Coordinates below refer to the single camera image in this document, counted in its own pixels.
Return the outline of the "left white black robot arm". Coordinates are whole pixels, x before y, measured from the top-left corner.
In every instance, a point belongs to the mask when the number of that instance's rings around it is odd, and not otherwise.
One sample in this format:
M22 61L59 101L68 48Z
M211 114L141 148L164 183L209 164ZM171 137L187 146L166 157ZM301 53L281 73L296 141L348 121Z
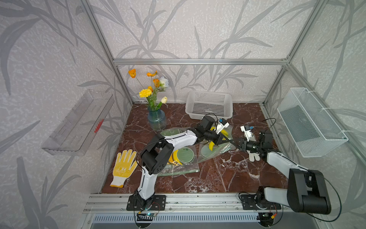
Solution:
M163 136L156 134L141 153L142 178L136 191L139 202L146 203L153 200L157 175L165 168L172 153L183 147L194 146L206 140L215 145L229 142L222 131L229 127L225 119L214 120L205 115L196 127L190 127L184 132Z

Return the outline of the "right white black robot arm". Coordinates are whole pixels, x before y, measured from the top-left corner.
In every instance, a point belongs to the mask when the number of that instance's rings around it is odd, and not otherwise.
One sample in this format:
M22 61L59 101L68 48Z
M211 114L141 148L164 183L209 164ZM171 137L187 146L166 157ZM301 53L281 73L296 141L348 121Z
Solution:
M323 174L303 168L274 151L272 140L271 133L262 132L258 141L242 138L230 140L237 149L258 155L288 179L286 189L261 186L251 200L263 210L276 203L288 206L294 212L328 215L331 203Z

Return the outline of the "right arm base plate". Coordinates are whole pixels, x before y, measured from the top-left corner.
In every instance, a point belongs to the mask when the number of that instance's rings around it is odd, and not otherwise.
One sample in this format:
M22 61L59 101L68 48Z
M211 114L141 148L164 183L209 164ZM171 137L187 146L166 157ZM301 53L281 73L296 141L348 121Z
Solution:
M242 204L243 210L268 210L277 211L277 206L266 200L257 200L256 194L240 192L238 198Z

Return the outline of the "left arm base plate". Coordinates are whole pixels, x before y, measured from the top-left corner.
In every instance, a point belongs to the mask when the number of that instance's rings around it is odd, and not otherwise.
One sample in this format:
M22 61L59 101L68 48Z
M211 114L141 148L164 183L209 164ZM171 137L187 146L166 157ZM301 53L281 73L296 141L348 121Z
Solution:
M127 202L127 211L143 211L143 210L165 210L166 195L153 195L144 200L139 194L131 195Z

